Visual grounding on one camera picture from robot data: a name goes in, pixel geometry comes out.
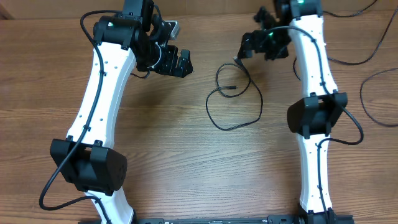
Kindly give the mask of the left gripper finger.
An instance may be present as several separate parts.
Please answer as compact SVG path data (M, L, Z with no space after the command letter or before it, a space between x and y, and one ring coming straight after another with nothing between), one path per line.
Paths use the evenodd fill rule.
M179 58L179 67L190 68L190 73L193 72L193 65L191 61L190 51L182 49L181 56Z
M176 67L173 72L173 76L178 78L185 78L188 74L190 74L190 68L186 67Z

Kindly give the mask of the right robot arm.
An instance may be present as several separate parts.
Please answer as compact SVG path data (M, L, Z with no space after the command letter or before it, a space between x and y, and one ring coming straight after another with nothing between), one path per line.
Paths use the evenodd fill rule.
M332 127L348 102L330 72L323 38L320 1L274 1L276 15L261 7L254 20L261 29L245 33L237 58L263 53L266 60L286 58L293 44L302 82L302 99L287 110L289 129L300 150L300 213L294 223L353 223L337 215L328 192L327 154Z

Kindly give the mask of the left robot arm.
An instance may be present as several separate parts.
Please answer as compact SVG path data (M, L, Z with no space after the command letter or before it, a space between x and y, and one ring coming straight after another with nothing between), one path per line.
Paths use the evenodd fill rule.
M56 175L91 200L101 223L134 223L123 190L127 159L114 150L114 130L127 80L158 73L178 78L193 71L190 52L169 41L179 24L163 20L153 1L126 1L121 11L102 10L87 38L93 45L90 79L65 139L54 139L50 155Z

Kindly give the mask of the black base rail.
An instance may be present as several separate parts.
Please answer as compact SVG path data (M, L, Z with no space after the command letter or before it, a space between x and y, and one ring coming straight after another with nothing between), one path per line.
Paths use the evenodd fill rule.
M257 218L204 218L204 219L176 219L163 218L137 218L133 216L132 224L305 224L326 223L325 216L321 213L300 215L269 215Z

